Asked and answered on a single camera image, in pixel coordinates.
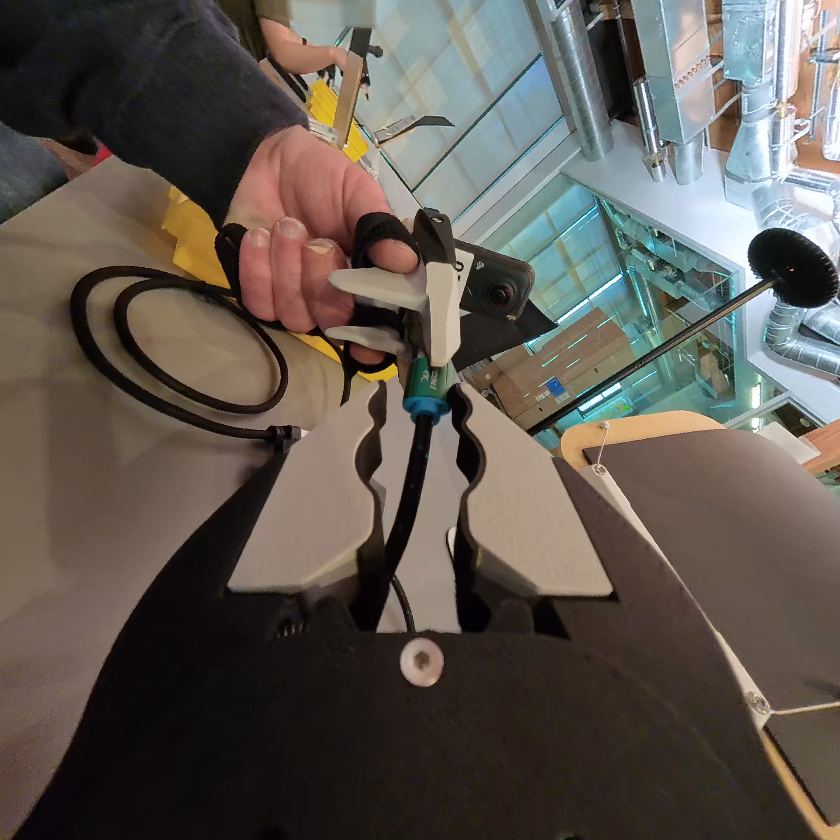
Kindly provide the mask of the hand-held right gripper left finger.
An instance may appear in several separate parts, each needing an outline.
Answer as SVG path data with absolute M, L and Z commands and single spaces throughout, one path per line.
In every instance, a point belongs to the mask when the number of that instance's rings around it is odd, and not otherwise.
M 382 462 L 386 387 L 375 381 L 290 447 L 228 588 L 335 596 L 350 606 L 385 581 Z

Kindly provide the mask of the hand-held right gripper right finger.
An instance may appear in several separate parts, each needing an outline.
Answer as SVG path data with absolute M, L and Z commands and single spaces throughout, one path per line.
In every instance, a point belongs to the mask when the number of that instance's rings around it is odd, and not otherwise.
M 604 599 L 613 584 L 550 452 L 468 384 L 453 387 L 458 624 L 488 627 L 502 603 Z

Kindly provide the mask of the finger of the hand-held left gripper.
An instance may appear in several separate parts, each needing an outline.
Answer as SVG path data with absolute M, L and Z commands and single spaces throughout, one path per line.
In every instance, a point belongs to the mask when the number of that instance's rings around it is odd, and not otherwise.
M 426 302 L 421 311 L 423 350 L 430 366 L 445 368 L 461 344 L 459 274 L 450 264 L 425 265 Z

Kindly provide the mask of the black switch lead cable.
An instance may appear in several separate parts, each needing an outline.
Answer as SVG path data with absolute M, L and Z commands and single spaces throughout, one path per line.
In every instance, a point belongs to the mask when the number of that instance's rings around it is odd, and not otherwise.
M 278 452 L 286 452 L 290 446 L 302 440 L 303 430 L 291 425 L 272 425 L 264 429 L 245 428 L 220 423 L 195 414 L 144 389 L 139 383 L 132 381 L 114 366 L 102 352 L 93 335 L 89 323 L 88 303 L 95 287 L 101 283 L 107 280 L 127 278 L 133 278 L 134 283 L 124 288 L 113 303 L 113 327 L 122 347 L 129 356 L 159 384 L 192 403 L 211 408 L 219 413 L 237 416 L 256 416 L 267 413 L 270 409 L 279 405 L 288 388 L 289 366 L 284 353 L 277 342 L 269 335 L 267 329 L 242 308 L 230 289 L 208 284 L 201 280 L 180 277 L 161 269 L 141 266 L 108 266 L 92 270 L 79 279 L 70 293 L 70 321 L 79 349 L 106 380 L 123 394 L 132 397 L 151 410 L 210 434 L 260 443 Z M 186 291 L 226 310 L 237 320 L 246 324 L 257 339 L 264 344 L 268 354 L 276 364 L 277 388 L 271 396 L 262 403 L 248 405 L 218 400 L 176 380 L 153 362 L 142 351 L 131 332 L 129 307 L 133 300 L 141 294 L 161 290 Z

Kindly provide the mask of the yellow plastic bin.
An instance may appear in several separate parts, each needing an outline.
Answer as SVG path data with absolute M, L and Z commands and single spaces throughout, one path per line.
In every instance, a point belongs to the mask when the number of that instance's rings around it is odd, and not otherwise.
M 215 250 L 216 228 L 204 210 L 173 185 L 162 227 L 176 239 L 175 266 L 197 280 L 229 289 Z

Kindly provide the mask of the another person's forearm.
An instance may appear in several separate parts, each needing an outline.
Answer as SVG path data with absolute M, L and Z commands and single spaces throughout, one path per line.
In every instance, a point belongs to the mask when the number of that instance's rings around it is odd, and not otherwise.
M 304 43 L 288 26 L 261 17 L 259 25 L 271 56 L 283 70 L 300 75 L 335 66 L 344 72 L 348 59 L 346 50 L 336 46 Z

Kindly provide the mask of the person's left hand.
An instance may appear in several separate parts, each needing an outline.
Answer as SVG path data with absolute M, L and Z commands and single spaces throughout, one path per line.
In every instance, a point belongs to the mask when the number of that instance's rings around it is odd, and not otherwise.
M 245 308 L 294 333 L 347 324 L 354 298 L 329 276 L 347 267 L 355 226 L 371 213 L 392 215 L 381 187 L 305 129 L 261 143 L 227 217 L 246 228 L 239 251 Z

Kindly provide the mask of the black standing panel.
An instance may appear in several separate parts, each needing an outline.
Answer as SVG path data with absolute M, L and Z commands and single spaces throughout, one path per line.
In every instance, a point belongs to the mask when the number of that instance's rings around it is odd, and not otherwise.
M 535 340 L 553 331 L 557 325 L 528 301 L 516 320 L 468 313 L 461 316 L 459 326 L 460 346 L 452 360 L 456 372 Z

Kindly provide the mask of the cardboard boxes on cart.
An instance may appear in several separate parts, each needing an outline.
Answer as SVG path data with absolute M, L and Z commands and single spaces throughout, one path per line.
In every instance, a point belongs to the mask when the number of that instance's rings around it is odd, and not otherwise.
M 507 350 L 467 382 L 519 426 L 529 428 L 635 360 L 627 333 L 594 308 L 572 323 L 542 336 L 538 348 Z

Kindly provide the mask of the tan-backed monitor on stand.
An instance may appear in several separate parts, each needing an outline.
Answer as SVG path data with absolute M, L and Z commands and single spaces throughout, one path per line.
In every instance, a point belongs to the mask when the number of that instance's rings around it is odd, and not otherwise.
M 350 50 L 342 70 L 339 99 L 333 119 L 335 147 L 344 151 L 347 146 L 354 119 L 355 106 L 367 73 L 368 56 L 382 58 L 383 48 L 371 44 L 371 28 L 355 27 L 350 39 Z

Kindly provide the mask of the person's blue jeans leg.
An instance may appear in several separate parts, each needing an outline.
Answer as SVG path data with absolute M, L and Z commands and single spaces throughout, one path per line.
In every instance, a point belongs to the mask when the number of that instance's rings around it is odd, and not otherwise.
M 36 139 L 1 123 L 1 223 L 68 183 L 58 160 Z

